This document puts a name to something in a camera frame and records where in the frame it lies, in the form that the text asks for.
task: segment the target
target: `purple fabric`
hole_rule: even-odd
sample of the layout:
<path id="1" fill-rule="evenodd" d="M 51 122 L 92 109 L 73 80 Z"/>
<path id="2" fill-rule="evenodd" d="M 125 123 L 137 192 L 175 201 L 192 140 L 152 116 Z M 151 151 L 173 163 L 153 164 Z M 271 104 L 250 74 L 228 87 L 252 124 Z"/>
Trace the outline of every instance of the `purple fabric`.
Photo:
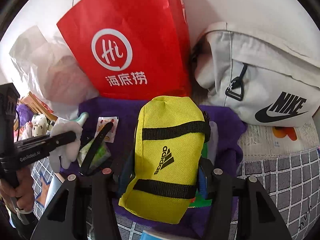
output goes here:
<path id="1" fill-rule="evenodd" d="M 94 135 L 98 117 L 118 116 L 119 123 L 114 143 L 108 143 L 112 156 L 121 156 L 124 152 L 131 151 L 133 146 L 134 131 L 140 109 L 147 101 L 119 100 L 110 98 L 93 98 L 79 105 L 79 114 L 88 112 L 89 118 L 83 126 L 83 135 Z M 206 111 L 210 120 L 218 126 L 218 152 L 215 166 L 236 176 L 236 170 L 242 161 L 243 153 L 237 142 L 246 125 L 228 107 L 200 106 Z M 72 166 L 67 174 L 77 172 L 78 165 Z M 237 198 L 233 198 L 233 211 L 236 209 Z M 141 225 L 150 226 L 159 231 L 165 231 L 180 236 L 199 238 L 204 232 L 210 207 L 189 208 L 178 225 L 155 222 L 137 217 L 123 207 L 118 206 L 118 200 L 113 200 L 114 210 L 117 214 L 127 217 Z"/>
<path id="2" fill-rule="evenodd" d="M 27 122 L 31 121 L 34 116 L 30 108 L 24 104 L 18 105 L 17 111 L 20 117 L 20 126 L 24 126 Z"/>

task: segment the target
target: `bag flap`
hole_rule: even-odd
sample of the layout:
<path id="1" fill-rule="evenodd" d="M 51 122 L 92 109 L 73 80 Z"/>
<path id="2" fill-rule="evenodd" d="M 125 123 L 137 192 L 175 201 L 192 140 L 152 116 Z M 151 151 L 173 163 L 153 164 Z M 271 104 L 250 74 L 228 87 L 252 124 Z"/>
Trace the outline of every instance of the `bag flap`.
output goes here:
<path id="1" fill-rule="evenodd" d="M 210 42 L 208 34 L 216 31 L 233 32 L 232 59 L 320 88 L 320 62 L 306 56 L 302 48 L 271 34 L 226 22 L 211 24 L 201 36 L 207 35 Z"/>

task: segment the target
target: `human hand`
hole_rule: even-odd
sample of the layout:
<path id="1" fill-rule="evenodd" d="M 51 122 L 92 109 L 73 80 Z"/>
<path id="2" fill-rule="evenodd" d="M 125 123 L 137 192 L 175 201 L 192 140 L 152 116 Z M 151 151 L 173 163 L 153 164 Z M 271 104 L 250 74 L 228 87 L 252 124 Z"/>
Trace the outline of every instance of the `human hand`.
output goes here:
<path id="1" fill-rule="evenodd" d="M 31 177 L 31 171 L 29 167 L 24 167 L 17 171 L 17 177 L 19 186 L 13 188 L 4 179 L 0 179 L 0 195 L 4 199 L 6 206 L 15 213 L 14 206 L 11 202 L 11 197 L 19 198 L 17 200 L 17 206 L 20 209 L 24 209 L 29 212 L 33 209 L 35 202 L 33 192 L 33 178 Z"/>

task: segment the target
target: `gray checkered bedsheet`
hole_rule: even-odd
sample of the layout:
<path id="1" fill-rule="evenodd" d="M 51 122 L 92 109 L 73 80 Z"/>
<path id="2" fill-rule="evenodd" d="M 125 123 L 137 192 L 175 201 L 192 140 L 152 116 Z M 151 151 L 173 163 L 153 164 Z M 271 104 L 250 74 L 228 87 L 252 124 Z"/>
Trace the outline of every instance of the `gray checkered bedsheet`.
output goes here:
<path id="1" fill-rule="evenodd" d="M 267 190 L 287 224 L 293 240 L 302 240 L 320 215 L 319 170 L 320 150 L 314 148 L 286 157 L 264 161 L 241 163 L 238 177 L 245 179 L 254 175 Z M 48 159 L 37 163 L 32 171 L 37 196 L 41 191 L 40 174 L 48 181 L 53 177 Z M 229 240 L 236 239 L 237 213 L 230 226 Z M 43 207 L 35 203 L 34 212 L 38 218 Z M 129 219 L 116 216 L 123 240 L 138 240 L 147 227 Z M 91 208 L 87 212 L 88 239 L 94 240 Z"/>

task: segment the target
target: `yellow adidas bag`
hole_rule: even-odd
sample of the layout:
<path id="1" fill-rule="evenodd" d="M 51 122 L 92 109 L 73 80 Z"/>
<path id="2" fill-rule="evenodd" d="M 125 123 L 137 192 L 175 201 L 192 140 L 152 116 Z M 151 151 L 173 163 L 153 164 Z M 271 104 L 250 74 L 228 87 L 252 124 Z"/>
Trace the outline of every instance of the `yellow adidas bag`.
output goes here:
<path id="1" fill-rule="evenodd" d="M 178 224 L 196 194 L 198 162 L 209 120 L 188 97 L 160 96 L 140 111 L 135 178 L 119 205 L 154 221 Z"/>

